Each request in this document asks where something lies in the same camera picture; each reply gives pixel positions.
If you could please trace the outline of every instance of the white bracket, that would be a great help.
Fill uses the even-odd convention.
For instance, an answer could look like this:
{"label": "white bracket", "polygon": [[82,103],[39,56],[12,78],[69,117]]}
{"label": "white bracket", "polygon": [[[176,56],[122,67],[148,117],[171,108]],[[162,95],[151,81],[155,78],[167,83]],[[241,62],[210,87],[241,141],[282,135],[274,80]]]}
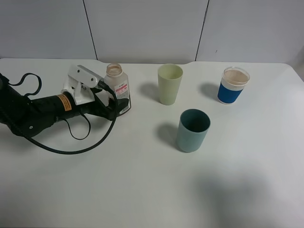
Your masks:
{"label": "white bracket", "polygon": [[82,65],[72,65],[61,92],[69,92],[76,105],[86,104],[95,100],[90,88],[96,87],[102,79],[101,76]]}

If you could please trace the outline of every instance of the teal cup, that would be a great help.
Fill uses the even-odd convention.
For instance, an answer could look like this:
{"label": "teal cup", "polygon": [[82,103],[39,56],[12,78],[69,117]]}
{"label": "teal cup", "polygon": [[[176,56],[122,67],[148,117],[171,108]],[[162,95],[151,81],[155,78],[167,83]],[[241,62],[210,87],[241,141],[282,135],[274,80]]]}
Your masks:
{"label": "teal cup", "polygon": [[176,144],[184,152],[196,151],[207,134],[210,119],[198,109],[188,109],[180,115]]}

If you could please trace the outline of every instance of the plastic cup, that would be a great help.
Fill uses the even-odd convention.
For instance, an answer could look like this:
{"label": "plastic cup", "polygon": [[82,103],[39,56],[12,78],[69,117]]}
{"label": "plastic cup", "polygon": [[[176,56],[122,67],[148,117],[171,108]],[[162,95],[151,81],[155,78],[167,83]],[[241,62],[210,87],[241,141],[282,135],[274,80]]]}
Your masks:
{"label": "plastic cup", "polygon": [[175,64],[165,64],[158,69],[159,96],[163,105],[174,104],[182,74],[182,68]]}
{"label": "plastic cup", "polygon": [[203,143],[211,121],[206,113],[198,109],[188,109],[180,117],[176,144],[182,151],[196,151]]}
{"label": "plastic cup", "polygon": [[219,101],[226,105],[234,103],[249,80],[250,75],[245,70],[234,66],[226,68],[218,89]]}

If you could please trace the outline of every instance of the blue and white cup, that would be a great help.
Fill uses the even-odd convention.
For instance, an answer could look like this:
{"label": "blue and white cup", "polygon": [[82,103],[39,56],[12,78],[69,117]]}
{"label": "blue and white cup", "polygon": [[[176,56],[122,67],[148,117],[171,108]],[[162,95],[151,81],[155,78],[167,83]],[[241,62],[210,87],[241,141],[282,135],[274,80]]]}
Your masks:
{"label": "blue and white cup", "polygon": [[234,66],[226,68],[218,89],[219,101],[226,105],[234,103],[249,80],[245,70]]}

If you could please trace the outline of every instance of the cup rim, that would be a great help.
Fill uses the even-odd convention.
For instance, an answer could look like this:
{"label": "cup rim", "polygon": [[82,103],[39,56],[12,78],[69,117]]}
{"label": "cup rim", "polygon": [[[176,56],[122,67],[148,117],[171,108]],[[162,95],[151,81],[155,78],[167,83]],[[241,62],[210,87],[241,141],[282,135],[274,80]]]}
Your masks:
{"label": "cup rim", "polygon": [[[224,78],[224,74],[225,74],[225,72],[226,72],[228,69],[237,70],[237,71],[243,73],[244,75],[247,76],[248,80],[247,80],[246,82],[242,83],[242,84],[238,84],[238,83],[241,83],[241,82],[236,82],[236,81],[232,81],[232,82],[234,82],[235,84],[230,83],[229,81],[227,81],[227,80]],[[230,84],[230,85],[232,85],[232,86],[241,87],[241,86],[245,86],[245,85],[249,82],[249,80],[250,80],[250,74],[249,74],[246,70],[244,70],[244,69],[242,69],[242,68],[240,68],[240,67],[237,67],[237,66],[232,66],[232,67],[231,67],[231,66],[229,66],[229,67],[227,67],[227,68],[223,71],[222,79],[223,79],[226,83],[228,83],[228,84]]]}
{"label": "cup rim", "polygon": [[[201,131],[201,132],[194,132],[194,131],[191,131],[191,130],[189,130],[187,127],[184,126],[184,124],[183,124],[182,121],[181,121],[181,117],[182,117],[182,115],[183,115],[186,111],[190,111],[190,110],[197,110],[197,111],[200,111],[201,113],[205,114],[205,115],[208,117],[209,126],[208,126],[208,128],[207,128],[206,130]],[[207,131],[207,130],[210,128],[210,126],[211,126],[210,117],[209,117],[205,112],[203,112],[202,110],[196,109],[196,108],[190,108],[190,109],[187,109],[187,110],[183,111],[183,112],[181,113],[181,115],[180,115],[180,123],[182,124],[182,126],[183,126],[187,131],[189,131],[189,132],[191,132],[191,133],[197,133],[197,134],[200,134],[200,133],[202,133],[202,132]]]}
{"label": "cup rim", "polygon": [[[168,66],[168,65],[171,65],[171,66],[174,66],[174,67],[179,68],[179,69],[181,70],[181,75],[180,75],[179,77],[177,77],[177,78],[172,78],[172,79],[171,79],[171,78],[164,78],[164,77],[162,77],[162,76],[159,74],[159,70],[160,70],[161,67],[163,67],[163,66]],[[181,68],[179,65],[172,64],[172,63],[162,64],[162,65],[157,69],[157,75],[158,75],[159,77],[161,77],[161,78],[163,78],[163,79],[165,79],[165,80],[170,80],[170,81],[180,79],[180,78],[183,76],[183,74],[184,74],[184,71],[182,70],[182,68]]]}

